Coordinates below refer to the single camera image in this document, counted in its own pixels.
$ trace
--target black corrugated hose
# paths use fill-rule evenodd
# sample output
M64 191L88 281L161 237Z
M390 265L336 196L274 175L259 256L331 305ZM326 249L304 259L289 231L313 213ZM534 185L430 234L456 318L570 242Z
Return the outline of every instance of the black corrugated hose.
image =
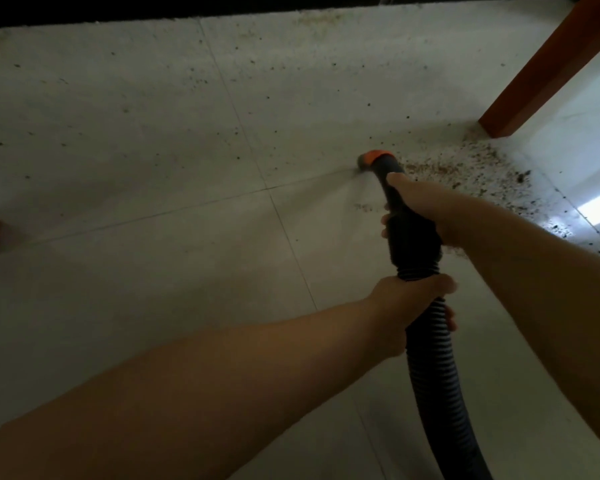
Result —
M398 276L416 281L438 274L441 241L432 221L405 206L386 183L389 172L403 173L390 153L360 156L382 184L392 217L389 250ZM492 480L466 411L445 318L445 302L435 300L406 329L409 375L429 445L445 480Z

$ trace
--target hand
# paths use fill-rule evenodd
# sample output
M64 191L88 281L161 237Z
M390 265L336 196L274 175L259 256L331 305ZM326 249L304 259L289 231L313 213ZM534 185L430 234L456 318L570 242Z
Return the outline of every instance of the hand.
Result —
M386 181L398 190L402 201L408 207L436 223L436 231L444 244L459 245L453 217L458 215L458 209L470 203L473 197L433 182L412 182L403 173L390 173ZM382 217L383 225L386 225L389 217L390 214ZM382 231L382 236L386 238L386 229Z
M431 302L456 291L457 285L448 274L437 274L423 280L405 282L396 276L383 278L364 300L372 308L376 344L390 356L404 353L404 329L416 320ZM450 331L457 329L454 311L445 307Z

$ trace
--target forearm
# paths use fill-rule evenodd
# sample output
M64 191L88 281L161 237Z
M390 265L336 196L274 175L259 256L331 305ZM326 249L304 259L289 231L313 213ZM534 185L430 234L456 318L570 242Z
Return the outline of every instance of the forearm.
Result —
M0 429L0 479L223 478L384 358L366 301L154 349Z
M600 437L600 257L487 202L454 219L456 241Z

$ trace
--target bare skin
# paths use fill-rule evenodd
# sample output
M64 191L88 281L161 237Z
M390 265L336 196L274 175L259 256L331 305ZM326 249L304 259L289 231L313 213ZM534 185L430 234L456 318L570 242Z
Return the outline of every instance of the bare skin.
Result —
M465 250L600 437L600 257L487 202L403 175L388 181ZM0 479L226 478L403 353L405 327L453 291L446 275L385 278L354 303L149 351L1 427Z
M444 243L464 249L600 438L600 257L486 201L398 173L387 181Z

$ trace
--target person's right hand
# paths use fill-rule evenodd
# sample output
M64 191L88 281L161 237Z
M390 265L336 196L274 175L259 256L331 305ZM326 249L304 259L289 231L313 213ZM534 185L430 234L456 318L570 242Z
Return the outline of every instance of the person's right hand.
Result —
M409 208L435 222L436 231L443 244L459 245L456 240L454 217L458 215L460 207L474 199L473 197L433 182L414 182L403 173L389 173L386 181L398 190L402 201ZM390 217L391 214L384 215L382 224L386 225ZM382 237L387 237L386 229L383 229Z

